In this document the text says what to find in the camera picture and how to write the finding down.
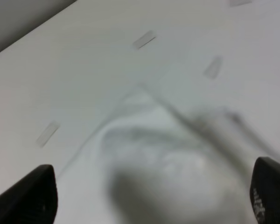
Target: gray wall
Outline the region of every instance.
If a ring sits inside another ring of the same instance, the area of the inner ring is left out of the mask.
[[[75,0],[0,0],[0,52]]]

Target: crumpled white fabric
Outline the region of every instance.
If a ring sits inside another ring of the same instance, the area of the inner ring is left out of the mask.
[[[57,189],[56,224],[256,223],[236,170],[143,91],[118,105]]]

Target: white cloth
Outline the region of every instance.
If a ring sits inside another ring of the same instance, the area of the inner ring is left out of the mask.
[[[256,223],[245,184],[212,146],[136,91],[58,178],[55,223]]]

